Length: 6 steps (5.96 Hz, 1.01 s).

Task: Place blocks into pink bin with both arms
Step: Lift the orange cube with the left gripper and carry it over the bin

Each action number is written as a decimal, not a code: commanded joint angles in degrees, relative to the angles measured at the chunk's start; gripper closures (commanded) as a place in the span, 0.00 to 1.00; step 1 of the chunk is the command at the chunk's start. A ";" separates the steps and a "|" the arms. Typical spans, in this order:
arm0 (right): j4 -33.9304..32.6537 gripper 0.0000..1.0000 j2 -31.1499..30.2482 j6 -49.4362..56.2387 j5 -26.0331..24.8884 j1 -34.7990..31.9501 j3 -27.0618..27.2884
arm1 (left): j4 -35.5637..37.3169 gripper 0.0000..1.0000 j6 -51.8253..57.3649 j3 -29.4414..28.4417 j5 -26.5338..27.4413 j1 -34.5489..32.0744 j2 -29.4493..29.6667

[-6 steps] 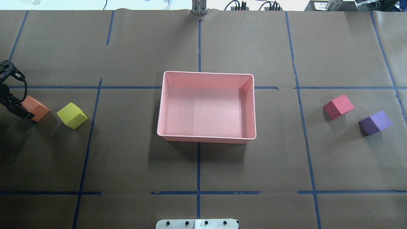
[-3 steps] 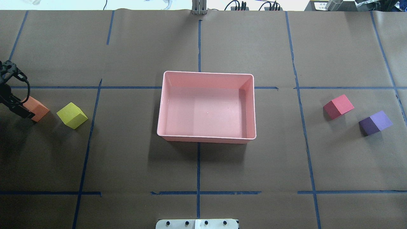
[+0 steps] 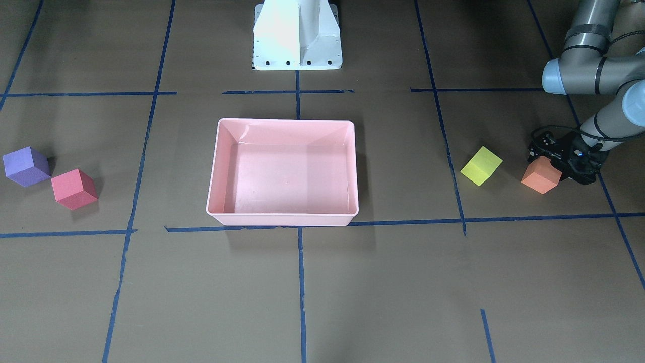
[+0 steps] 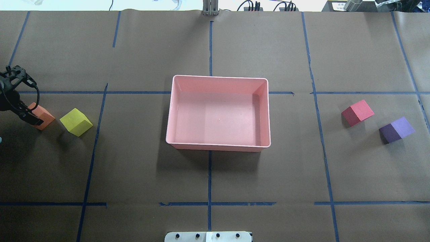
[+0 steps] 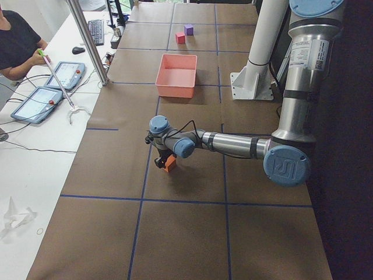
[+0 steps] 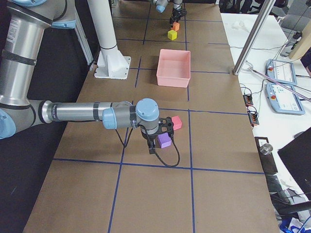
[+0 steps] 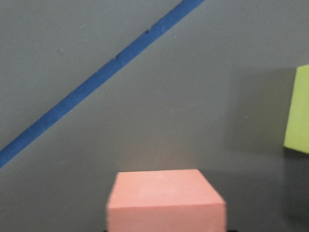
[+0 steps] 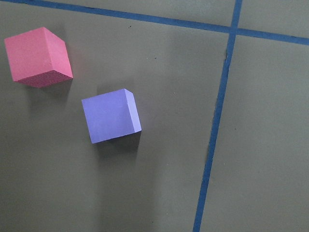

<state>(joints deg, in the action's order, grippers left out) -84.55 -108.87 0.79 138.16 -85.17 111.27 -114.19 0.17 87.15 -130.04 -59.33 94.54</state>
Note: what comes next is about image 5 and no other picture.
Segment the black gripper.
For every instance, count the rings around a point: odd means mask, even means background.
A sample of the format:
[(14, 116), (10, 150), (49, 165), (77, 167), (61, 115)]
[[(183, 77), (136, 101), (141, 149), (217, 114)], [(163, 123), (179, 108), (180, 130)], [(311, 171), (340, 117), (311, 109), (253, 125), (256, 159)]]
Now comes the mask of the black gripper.
[(165, 168), (165, 159), (168, 159), (174, 152), (170, 149), (158, 149), (159, 157), (155, 158), (154, 163), (159, 169)]

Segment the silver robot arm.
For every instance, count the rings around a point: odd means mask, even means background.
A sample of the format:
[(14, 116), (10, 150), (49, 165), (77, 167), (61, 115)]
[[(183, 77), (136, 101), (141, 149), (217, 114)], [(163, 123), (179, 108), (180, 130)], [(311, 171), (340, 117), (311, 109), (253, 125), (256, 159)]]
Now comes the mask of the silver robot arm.
[(313, 115), (330, 52), (341, 33), (345, 1), (263, 1), (246, 66), (230, 75), (235, 100), (281, 100), (279, 125), (270, 138), (174, 128), (163, 115), (153, 117), (145, 139), (159, 155), (187, 158), (197, 148), (239, 159), (260, 159), (278, 185), (303, 184), (311, 174), (315, 137)]

